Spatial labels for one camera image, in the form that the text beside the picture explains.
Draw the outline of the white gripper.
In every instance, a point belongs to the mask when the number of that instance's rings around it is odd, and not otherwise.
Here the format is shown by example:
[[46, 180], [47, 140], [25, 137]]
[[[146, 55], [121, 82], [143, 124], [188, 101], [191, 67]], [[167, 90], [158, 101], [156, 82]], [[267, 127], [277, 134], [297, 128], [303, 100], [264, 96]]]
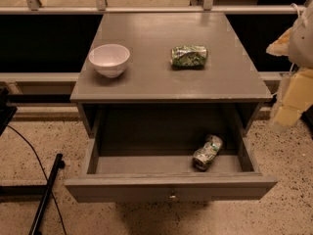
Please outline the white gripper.
[[283, 76], [271, 110], [270, 127], [285, 131], [313, 106], [313, 4], [296, 19], [292, 28], [266, 48], [266, 53], [277, 57], [289, 54], [292, 63], [303, 67]]

